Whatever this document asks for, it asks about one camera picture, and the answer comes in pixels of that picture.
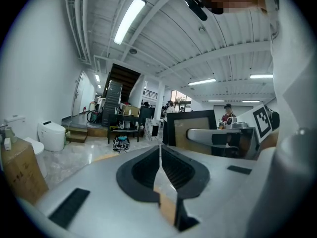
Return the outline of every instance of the black table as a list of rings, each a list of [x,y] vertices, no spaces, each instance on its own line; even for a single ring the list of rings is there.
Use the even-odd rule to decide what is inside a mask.
[[[114,122],[118,123],[118,121],[131,121],[134,123],[134,128],[133,129],[117,128],[117,129],[110,130],[111,123],[114,123]],[[108,144],[110,143],[110,135],[112,132],[119,132],[119,133],[126,133],[126,134],[133,133],[133,137],[134,137],[134,133],[137,133],[137,138],[139,142],[140,125],[139,125],[139,128],[136,129],[136,122],[139,122],[139,117],[110,114],[109,124],[108,124]]]

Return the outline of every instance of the fluorescent light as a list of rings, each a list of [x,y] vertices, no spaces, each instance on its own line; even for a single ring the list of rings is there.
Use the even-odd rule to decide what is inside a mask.
[[[128,32],[133,20],[145,6],[146,2],[143,0],[133,0],[130,7],[128,8],[123,20],[120,23],[117,34],[115,35],[114,42],[121,45],[124,36]]]
[[[250,75],[250,78],[273,78],[273,74]]]
[[[216,79],[215,78],[210,78],[210,79],[207,79],[207,80],[202,80],[202,81],[188,83],[188,85],[199,85],[199,84],[205,84],[205,83],[209,83],[209,82],[216,82]]]
[[[244,103],[254,103],[254,102],[260,102],[260,101],[242,101]]]

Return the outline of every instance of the stacked gray panel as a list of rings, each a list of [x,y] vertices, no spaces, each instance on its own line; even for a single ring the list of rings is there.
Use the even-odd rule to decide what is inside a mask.
[[[109,114],[114,114],[115,109],[118,107],[119,98],[121,94],[122,85],[111,81],[109,84],[109,89],[106,95],[106,102],[104,105],[104,112],[103,112],[103,126],[108,126],[109,124]]]

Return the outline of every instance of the railing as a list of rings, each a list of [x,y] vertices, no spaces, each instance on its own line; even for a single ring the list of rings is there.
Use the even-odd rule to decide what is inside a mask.
[[[158,94],[157,94],[157,93],[152,92],[152,91],[149,91],[149,90],[147,90],[147,89],[144,89],[144,90],[143,90],[143,95],[144,95],[144,96],[149,96],[149,97],[155,98],[155,99],[158,98]]]

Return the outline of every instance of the red shirt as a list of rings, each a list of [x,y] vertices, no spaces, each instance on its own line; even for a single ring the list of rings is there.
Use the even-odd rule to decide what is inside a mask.
[[[227,114],[227,113],[225,113],[223,116],[222,116],[222,118],[221,118],[221,120],[222,121],[228,121],[228,118],[229,117],[236,117],[236,115],[234,114],[234,113],[231,113],[231,114]]]

